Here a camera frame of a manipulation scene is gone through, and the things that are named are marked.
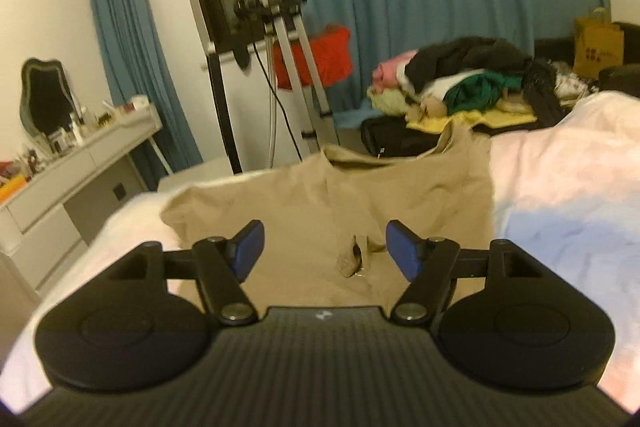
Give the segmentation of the black framed mirror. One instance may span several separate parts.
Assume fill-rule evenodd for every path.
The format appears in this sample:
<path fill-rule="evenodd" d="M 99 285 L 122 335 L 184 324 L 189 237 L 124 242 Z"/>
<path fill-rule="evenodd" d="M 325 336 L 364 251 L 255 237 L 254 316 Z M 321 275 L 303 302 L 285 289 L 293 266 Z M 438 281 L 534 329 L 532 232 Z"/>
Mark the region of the black framed mirror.
<path fill-rule="evenodd" d="M 32 137 L 49 137 L 60 128 L 69 132 L 77 109 L 62 63 L 29 58 L 21 79 L 20 118 L 26 132 Z"/>

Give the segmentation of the black sofa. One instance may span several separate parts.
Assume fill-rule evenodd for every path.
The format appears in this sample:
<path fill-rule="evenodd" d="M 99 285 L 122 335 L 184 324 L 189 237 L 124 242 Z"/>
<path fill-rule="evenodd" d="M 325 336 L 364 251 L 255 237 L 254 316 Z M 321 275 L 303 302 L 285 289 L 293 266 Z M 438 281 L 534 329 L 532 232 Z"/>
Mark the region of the black sofa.
<path fill-rule="evenodd" d="M 624 33 L 623 64 L 602 70 L 597 78 L 579 76 L 573 71 L 574 39 L 536 40 L 535 56 L 555 69 L 555 95 L 562 106 L 572 106 L 577 100 L 599 91 L 620 91 L 639 97 L 639 25 L 623 21 L 615 24 Z"/>

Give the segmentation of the red basket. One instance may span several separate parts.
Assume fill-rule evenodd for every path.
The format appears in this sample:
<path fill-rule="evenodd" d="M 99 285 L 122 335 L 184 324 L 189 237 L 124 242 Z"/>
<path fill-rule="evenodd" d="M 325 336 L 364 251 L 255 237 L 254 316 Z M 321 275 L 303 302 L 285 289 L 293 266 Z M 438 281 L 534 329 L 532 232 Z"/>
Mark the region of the red basket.
<path fill-rule="evenodd" d="M 346 80 L 354 72 L 349 50 L 351 37 L 352 33 L 347 26 L 328 25 L 321 34 L 309 41 L 323 87 L 331 87 Z M 278 87 L 292 90 L 279 44 L 272 46 L 272 60 Z"/>

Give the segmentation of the yellow garment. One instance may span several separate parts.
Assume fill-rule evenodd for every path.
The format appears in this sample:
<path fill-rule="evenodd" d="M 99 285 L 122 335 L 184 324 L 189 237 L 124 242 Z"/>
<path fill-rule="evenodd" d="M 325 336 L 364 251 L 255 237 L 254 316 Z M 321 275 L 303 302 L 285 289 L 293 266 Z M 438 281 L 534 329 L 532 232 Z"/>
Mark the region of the yellow garment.
<path fill-rule="evenodd" d="M 427 96 L 420 102 L 400 89 L 385 89 L 382 92 L 370 87 L 367 97 L 371 106 L 388 116 L 399 116 L 401 124 L 409 129 L 438 135 L 448 124 L 463 125 L 469 128 L 486 126 L 490 130 L 501 130 L 513 126 L 536 124 L 537 117 L 532 112 L 513 113 L 500 109 L 486 112 L 461 111 L 447 114 L 445 103 L 437 97 Z"/>

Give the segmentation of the yellow box on table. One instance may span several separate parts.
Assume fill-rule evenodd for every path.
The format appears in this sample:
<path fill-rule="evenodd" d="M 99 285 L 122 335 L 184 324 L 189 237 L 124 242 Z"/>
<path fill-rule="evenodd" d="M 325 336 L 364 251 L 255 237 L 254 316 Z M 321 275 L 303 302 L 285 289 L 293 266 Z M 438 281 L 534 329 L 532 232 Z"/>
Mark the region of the yellow box on table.
<path fill-rule="evenodd" d="M 23 175 L 16 175 L 0 187 L 0 202 L 6 202 L 13 194 L 22 190 L 27 184 L 27 179 Z"/>

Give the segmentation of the tan t-shirt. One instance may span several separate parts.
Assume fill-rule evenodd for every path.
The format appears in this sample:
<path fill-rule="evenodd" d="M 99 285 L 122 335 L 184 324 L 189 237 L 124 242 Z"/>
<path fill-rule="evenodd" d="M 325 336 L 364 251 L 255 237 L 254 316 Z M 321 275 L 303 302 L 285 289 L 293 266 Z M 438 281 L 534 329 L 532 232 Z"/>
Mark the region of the tan t-shirt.
<path fill-rule="evenodd" d="M 325 147 L 303 163 L 218 187 L 176 194 L 160 213 L 181 247 L 234 236 L 262 221 L 265 247 L 243 284 L 270 307 L 380 306 L 408 282 L 386 248 L 399 220 L 422 237 L 483 249 L 494 236 L 490 142 L 452 124 L 416 158 L 372 158 Z"/>

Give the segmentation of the narrow teal curtain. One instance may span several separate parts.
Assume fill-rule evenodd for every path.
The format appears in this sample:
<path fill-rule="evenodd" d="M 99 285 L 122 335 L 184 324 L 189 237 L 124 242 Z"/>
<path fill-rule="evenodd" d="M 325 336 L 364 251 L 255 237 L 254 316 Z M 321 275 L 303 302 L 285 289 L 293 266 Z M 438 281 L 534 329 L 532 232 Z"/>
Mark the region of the narrow teal curtain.
<path fill-rule="evenodd" d="M 118 104 L 145 95 L 160 115 L 155 136 L 175 172 L 203 161 L 169 73 L 149 0 L 90 0 L 105 77 Z"/>

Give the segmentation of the black garment on pile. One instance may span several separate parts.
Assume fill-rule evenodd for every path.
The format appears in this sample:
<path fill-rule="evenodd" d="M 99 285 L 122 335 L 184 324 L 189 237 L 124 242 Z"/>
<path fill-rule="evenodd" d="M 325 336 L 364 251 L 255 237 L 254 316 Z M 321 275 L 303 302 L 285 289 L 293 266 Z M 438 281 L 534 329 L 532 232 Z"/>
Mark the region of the black garment on pile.
<path fill-rule="evenodd" d="M 468 36 L 426 46 L 408 62 L 404 75 L 410 94 L 426 98 L 435 97 L 436 86 L 447 77 L 461 74 L 464 80 L 485 71 L 522 75 L 522 89 L 504 91 L 503 96 L 522 96 L 541 126 L 551 127 L 562 120 L 564 111 L 555 95 L 555 70 L 548 62 L 526 54 L 502 38 Z M 439 97 L 442 102 L 451 87 L 445 88 Z"/>

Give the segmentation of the yellow paper bag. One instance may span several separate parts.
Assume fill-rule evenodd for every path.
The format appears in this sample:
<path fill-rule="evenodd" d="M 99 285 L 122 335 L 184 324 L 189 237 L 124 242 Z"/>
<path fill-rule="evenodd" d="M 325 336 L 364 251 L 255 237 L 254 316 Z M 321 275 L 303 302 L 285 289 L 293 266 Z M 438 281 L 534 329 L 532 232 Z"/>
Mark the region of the yellow paper bag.
<path fill-rule="evenodd" d="M 624 62 L 624 32 L 604 7 L 574 20 L 574 39 L 573 71 L 578 76 L 596 80 L 603 70 Z"/>

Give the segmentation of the pink garment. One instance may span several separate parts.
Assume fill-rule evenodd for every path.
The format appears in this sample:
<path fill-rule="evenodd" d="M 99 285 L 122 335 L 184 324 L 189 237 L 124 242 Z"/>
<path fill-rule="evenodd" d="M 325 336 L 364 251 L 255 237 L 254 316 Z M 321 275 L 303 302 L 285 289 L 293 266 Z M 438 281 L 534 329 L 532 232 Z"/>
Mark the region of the pink garment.
<path fill-rule="evenodd" d="M 409 50 L 378 64 L 372 72 L 372 88 L 376 94 L 386 89 L 398 87 L 397 70 L 399 65 L 406 65 L 418 50 Z"/>

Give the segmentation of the green garment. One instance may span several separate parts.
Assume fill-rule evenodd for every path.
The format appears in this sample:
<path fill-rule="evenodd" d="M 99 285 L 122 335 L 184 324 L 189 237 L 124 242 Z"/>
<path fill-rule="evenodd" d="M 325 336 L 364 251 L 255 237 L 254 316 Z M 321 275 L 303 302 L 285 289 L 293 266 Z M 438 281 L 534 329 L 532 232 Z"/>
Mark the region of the green garment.
<path fill-rule="evenodd" d="M 444 103 L 447 113 L 488 111 L 496 106 L 504 91 L 520 91 L 522 81 L 522 75 L 503 75 L 491 71 L 465 77 L 446 92 Z"/>

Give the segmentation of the white dressing table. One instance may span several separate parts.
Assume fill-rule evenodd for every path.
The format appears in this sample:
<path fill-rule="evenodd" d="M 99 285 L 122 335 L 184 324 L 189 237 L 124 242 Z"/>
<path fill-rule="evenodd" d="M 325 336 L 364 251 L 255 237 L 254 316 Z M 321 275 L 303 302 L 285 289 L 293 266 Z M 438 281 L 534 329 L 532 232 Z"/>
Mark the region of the white dressing table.
<path fill-rule="evenodd" d="M 146 190 L 131 151 L 157 148 L 154 106 L 116 118 L 1 205 L 1 261 L 33 301 L 87 251 L 106 218 Z"/>

